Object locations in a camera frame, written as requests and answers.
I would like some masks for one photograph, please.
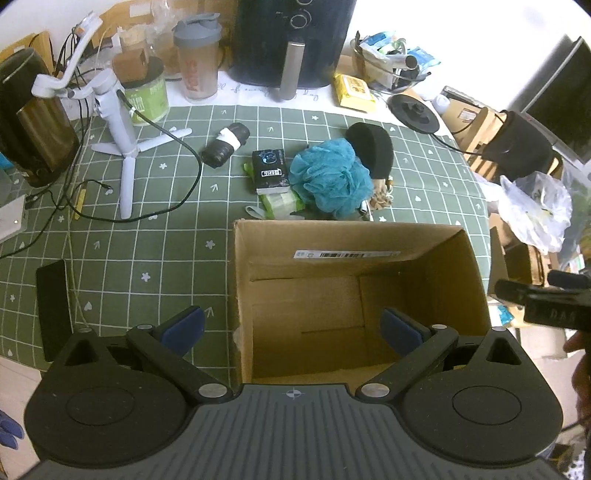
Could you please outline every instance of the hand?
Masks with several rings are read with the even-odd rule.
[[[18,450],[17,438],[22,440],[24,437],[25,432],[16,420],[0,410],[0,445]]]
[[[591,334],[584,332],[575,333],[564,344],[565,352],[576,352],[583,350],[588,345],[591,345]],[[587,354],[574,369],[572,384],[574,391],[577,394],[577,415],[578,420],[585,430],[591,429],[591,378],[589,378],[589,370],[587,364],[589,357]]]

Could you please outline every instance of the paper box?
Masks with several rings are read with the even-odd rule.
[[[239,220],[235,361],[244,383],[346,382],[397,357],[379,318],[394,306],[428,326],[483,335],[489,315],[466,232],[415,223]]]

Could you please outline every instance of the shaker bottle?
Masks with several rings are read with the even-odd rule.
[[[201,100],[217,92],[217,54],[222,38],[220,14],[200,14],[181,20],[174,27],[174,44],[189,101]]]

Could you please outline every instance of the barcode label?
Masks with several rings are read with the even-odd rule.
[[[261,177],[277,177],[281,175],[281,170],[278,168],[277,170],[263,170],[261,172]]]
[[[327,250],[298,250],[294,258],[369,258],[396,257],[400,252],[349,252]]]

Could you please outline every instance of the green checkered tablecloth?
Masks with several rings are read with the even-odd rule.
[[[102,336],[121,335],[140,323],[160,323],[191,304],[207,314],[207,331],[187,359],[215,377],[228,381],[233,368],[228,346],[228,237],[234,220],[246,218],[245,207],[258,206],[243,163],[253,150],[283,148],[287,158],[309,144],[344,136],[358,121],[352,116],[251,106],[192,106],[171,108],[166,128],[190,127],[185,138],[202,148],[233,121],[251,131],[242,147],[223,167],[204,167],[203,178],[189,201],[167,215],[131,224],[73,220],[73,259],[67,243],[67,211],[59,212],[48,232],[31,248],[0,260],[1,354],[22,364],[46,369],[35,299],[35,271],[60,258],[73,262],[72,290],[77,291],[84,316]],[[486,205],[461,154],[430,137],[394,124],[376,122],[389,132],[395,151],[392,208],[374,212],[376,222],[419,222],[461,225],[470,236],[483,282],[488,284],[490,245]],[[153,127],[137,128],[140,138],[157,134]],[[87,143],[110,141],[105,123],[92,122]],[[195,159],[176,142],[141,153],[135,172],[133,216],[178,202],[197,173]],[[84,213],[118,218],[121,159],[94,153],[82,155],[78,181],[97,179],[112,192],[89,184]],[[11,198],[30,192],[20,173],[10,173]],[[53,211],[48,195],[29,211],[29,228],[0,245],[0,254],[31,241]],[[80,314],[71,302],[75,322]]]

